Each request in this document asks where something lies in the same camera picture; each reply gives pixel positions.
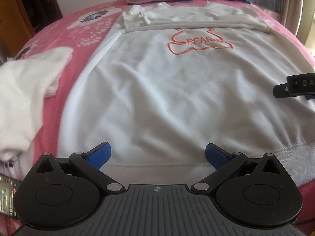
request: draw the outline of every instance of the floral pattern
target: floral pattern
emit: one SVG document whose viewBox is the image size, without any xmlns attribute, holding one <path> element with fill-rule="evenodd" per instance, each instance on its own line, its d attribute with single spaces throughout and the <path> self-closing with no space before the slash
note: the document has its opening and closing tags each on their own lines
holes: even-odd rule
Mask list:
<svg viewBox="0 0 315 236">
<path fill-rule="evenodd" d="M 104 11 L 98 11 L 97 13 L 94 13 L 92 15 L 88 15 L 86 18 L 84 18 L 83 20 L 81 20 L 81 23 L 85 23 L 94 19 L 98 19 L 102 16 L 104 16 L 106 13 L 108 13 L 107 10 Z"/>
<path fill-rule="evenodd" d="M 36 36 L 39 38 L 45 37 L 46 35 L 50 34 L 55 28 L 57 28 L 61 22 L 62 19 L 52 23 L 51 25 L 47 26 L 42 31 L 40 31 Z"/>
<path fill-rule="evenodd" d="M 73 31 L 69 37 L 71 37 L 77 47 L 85 47 L 89 46 L 91 44 L 99 43 L 100 40 L 103 38 L 100 37 L 101 35 L 104 35 L 105 32 L 107 32 L 111 26 L 113 25 L 113 19 L 109 18 L 106 21 L 99 22 L 95 26 L 84 26 L 82 29 L 79 29 L 77 31 Z M 82 36 L 82 34 L 88 33 L 88 37 L 79 37 Z"/>
<path fill-rule="evenodd" d="M 37 46 L 38 41 L 39 41 L 39 39 L 37 39 L 36 41 L 32 42 L 30 45 L 23 48 L 23 49 L 25 49 L 27 47 L 30 47 L 29 50 L 24 53 L 23 57 L 25 57 L 27 54 L 30 54 L 33 51 L 33 49 Z"/>
<path fill-rule="evenodd" d="M 93 24 L 97 21 L 100 21 L 102 18 L 107 17 L 109 15 L 116 14 L 121 12 L 121 8 L 109 7 L 106 9 L 101 9 L 99 11 L 91 11 L 89 13 L 84 14 L 83 16 L 79 17 L 78 20 L 72 23 L 67 29 L 73 29 L 75 27 L 84 27 L 86 25 Z"/>
</svg>

